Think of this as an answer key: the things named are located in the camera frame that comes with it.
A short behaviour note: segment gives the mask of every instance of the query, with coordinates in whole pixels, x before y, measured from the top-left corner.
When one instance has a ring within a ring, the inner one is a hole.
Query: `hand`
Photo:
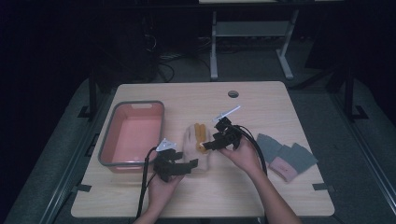
[[[154,224],[183,177],[184,175],[171,177],[169,182],[165,183],[155,175],[148,184],[148,209],[134,221],[134,224]]]
[[[160,214],[171,200],[175,189],[184,175],[171,176],[169,182],[164,182],[155,175],[148,185],[148,210]]]
[[[245,136],[241,137],[240,144],[237,149],[229,150],[227,148],[222,148],[219,149],[219,152],[246,173],[262,169],[254,146],[251,145]]]

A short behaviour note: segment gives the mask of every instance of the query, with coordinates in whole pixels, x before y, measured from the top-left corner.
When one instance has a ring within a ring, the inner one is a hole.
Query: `table leg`
[[[216,58],[216,11],[212,21],[212,52],[210,52],[210,80],[218,80],[218,59]]]
[[[287,79],[293,79],[293,73],[290,70],[288,61],[286,60],[285,56],[286,56],[286,50],[288,49],[289,42],[291,40],[291,35],[293,34],[295,23],[297,21],[298,13],[299,13],[298,9],[293,11],[288,28],[286,30],[285,43],[283,44],[281,49],[276,50],[277,58],[279,59],[280,65],[282,66],[283,69],[283,73],[285,74],[285,77]]]

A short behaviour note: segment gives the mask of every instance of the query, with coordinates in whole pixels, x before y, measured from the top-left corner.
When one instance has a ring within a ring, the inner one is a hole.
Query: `wooden table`
[[[228,96],[238,91],[237,98]],[[214,133],[212,121],[219,112],[236,105],[241,108],[228,118],[247,127],[254,136],[264,133],[281,144],[298,143],[309,149],[288,92],[281,82],[208,82],[132,84],[119,86],[103,130],[92,154],[83,185],[72,207],[74,217],[134,217],[137,211],[141,174],[113,174],[97,158],[114,105],[123,101],[159,100],[165,105],[163,137],[183,145],[183,133],[195,122]],[[257,191],[248,177],[217,151],[209,155],[209,171],[187,175],[179,184],[162,217],[262,217]],[[323,183],[316,165],[289,184],[268,171],[268,176],[298,216],[326,217],[334,212],[327,190],[314,190]]]

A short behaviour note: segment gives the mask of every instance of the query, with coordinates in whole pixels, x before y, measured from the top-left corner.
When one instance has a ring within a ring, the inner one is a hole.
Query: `person's left hand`
[[[148,184],[148,210],[161,213],[171,200],[175,189],[183,179],[184,175],[171,176],[166,183],[155,175]]]

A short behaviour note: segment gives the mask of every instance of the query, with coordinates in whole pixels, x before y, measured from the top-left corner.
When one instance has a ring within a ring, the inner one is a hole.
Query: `pink tray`
[[[98,159],[114,173],[141,172],[150,149],[162,140],[164,106],[160,101],[115,106]],[[157,156],[151,152],[149,161]]]

